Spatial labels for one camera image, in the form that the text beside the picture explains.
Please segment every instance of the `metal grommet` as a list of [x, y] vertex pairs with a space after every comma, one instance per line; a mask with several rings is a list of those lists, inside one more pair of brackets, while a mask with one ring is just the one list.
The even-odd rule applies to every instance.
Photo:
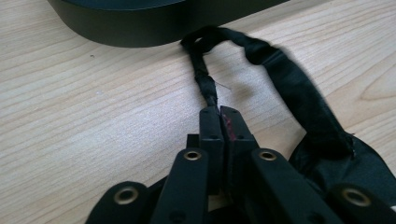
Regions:
[[371, 204], [371, 200], [357, 189], [343, 189], [342, 195], [347, 201], [360, 207]]
[[125, 187], [123, 189], [120, 189], [114, 195], [114, 202], [116, 202], [117, 204], [120, 204], [120, 205], [132, 203], [134, 200], [137, 199], [138, 195], [139, 195], [139, 192], [137, 191], [136, 188]]
[[274, 161], [276, 160], [276, 155], [269, 151], [262, 151], [259, 153], [260, 158], [266, 161]]
[[201, 153], [197, 151], [188, 151], [184, 153], [184, 158], [186, 158], [186, 160], [189, 161], [198, 161], [199, 159], [201, 159], [201, 157], [202, 157]]

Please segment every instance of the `light wood grain surface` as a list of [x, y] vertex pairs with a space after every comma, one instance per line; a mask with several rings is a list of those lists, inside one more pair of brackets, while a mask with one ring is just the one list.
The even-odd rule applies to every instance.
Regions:
[[[396, 173], [396, 1], [290, 1], [226, 24], [286, 48], [343, 127]], [[219, 102], [261, 147], [304, 136], [260, 67], [206, 57]], [[83, 223], [111, 186], [167, 175], [204, 102], [178, 43], [121, 49], [71, 31], [45, 0], [0, 3], [0, 223]]]

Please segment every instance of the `black round object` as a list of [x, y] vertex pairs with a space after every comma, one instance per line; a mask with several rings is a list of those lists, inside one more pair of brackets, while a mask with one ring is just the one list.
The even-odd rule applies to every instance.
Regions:
[[76, 33], [102, 44], [142, 48], [181, 39], [286, 0], [49, 0]]

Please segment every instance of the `black fabric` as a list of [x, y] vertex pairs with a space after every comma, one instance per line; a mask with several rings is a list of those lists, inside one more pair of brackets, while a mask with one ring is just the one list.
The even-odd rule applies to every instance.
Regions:
[[262, 65], [290, 112], [306, 130], [290, 163], [323, 197], [334, 184], [350, 183], [370, 190], [388, 205], [396, 204], [396, 179], [380, 156], [346, 133], [316, 87], [281, 49], [226, 28], [206, 27], [187, 35], [181, 45], [190, 54], [197, 81], [208, 105], [218, 96], [203, 54], [224, 40], [245, 49], [249, 62]]

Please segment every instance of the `black strap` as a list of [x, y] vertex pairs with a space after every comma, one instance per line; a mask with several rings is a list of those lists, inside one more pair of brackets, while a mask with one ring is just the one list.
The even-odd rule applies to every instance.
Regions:
[[396, 178], [382, 158], [343, 130], [304, 71], [267, 42], [218, 27], [203, 28], [181, 41], [208, 105], [217, 105], [218, 96], [203, 54], [224, 40], [243, 47], [251, 63], [267, 70], [286, 106], [306, 130], [289, 162], [321, 196], [335, 184], [349, 183], [370, 190], [389, 206], [396, 204]]
[[215, 82], [205, 66], [203, 53], [227, 39], [244, 47], [251, 63], [264, 66], [285, 104], [306, 130], [311, 144], [332, 157], [352, 153], [351, 139], [299, 66], [282, 50], [271, 47], [267, 42], [226, 28], [206, 27], [186, 36], [181, 42], [190, 54], [195, 80], [208, 105], [216, 105], [218, 96]]

